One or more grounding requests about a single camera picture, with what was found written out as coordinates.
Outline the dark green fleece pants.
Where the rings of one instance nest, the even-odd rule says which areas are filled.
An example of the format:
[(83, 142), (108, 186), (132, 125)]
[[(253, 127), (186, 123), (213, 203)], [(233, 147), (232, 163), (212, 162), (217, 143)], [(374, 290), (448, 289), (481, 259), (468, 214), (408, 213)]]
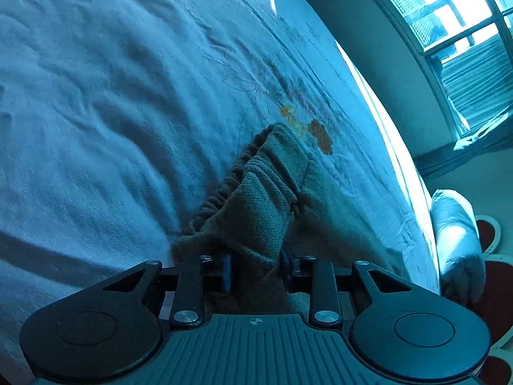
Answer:
[(231, 256), (230, 293), (207, 296), (216, 312), (306, 315), (309, 297), (287, 293), (278, 275), (283, 247), (292, 257), (315, 255), (343, 268), (365, 260), (408, 275), (401, 254), (385, 248), (292, 131), (274, 124), (245, 148), (171, 253), (179, 263), (199, 255)]

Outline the large bedroom window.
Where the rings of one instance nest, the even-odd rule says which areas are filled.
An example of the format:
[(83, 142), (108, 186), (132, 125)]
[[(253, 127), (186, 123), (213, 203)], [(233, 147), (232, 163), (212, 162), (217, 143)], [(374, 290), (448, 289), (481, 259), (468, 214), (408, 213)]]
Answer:
[(512, 0), (388, 0), (461, 136), (512, 109)]

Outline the folded white blue quilt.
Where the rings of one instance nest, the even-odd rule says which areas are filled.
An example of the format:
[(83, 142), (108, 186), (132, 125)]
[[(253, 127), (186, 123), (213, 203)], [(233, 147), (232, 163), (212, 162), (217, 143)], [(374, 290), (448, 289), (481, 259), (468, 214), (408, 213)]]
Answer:
[(486, 268), (470, 202), (455, 190), (437, 190), (430, 215), (442, 295), (463, 307), (477, 303), (484, 292)]

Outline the red white scalloped headboard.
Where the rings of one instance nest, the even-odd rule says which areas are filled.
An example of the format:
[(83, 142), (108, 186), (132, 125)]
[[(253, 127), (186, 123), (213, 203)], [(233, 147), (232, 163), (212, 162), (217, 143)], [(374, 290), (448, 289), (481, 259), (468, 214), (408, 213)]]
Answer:
[(489, 216), (475, 218), (484, 255), (486, 282), (475, 312), (491, 331), (491, 352), (480, 373), (485, 384), (512, 383), (512, 351), (505, 348), (512, 339), (512, 258), (497, 253), (502, 231)]

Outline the light blue embroidered bed sheet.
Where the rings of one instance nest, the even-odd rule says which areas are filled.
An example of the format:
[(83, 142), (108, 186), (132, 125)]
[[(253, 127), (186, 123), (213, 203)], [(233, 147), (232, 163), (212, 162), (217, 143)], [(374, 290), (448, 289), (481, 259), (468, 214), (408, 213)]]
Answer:
[(416, 284), (430, 199), (396, 126), (305, 0), (1, 0), (1, 373), (41, 307), (171, 248), (283, 124)]

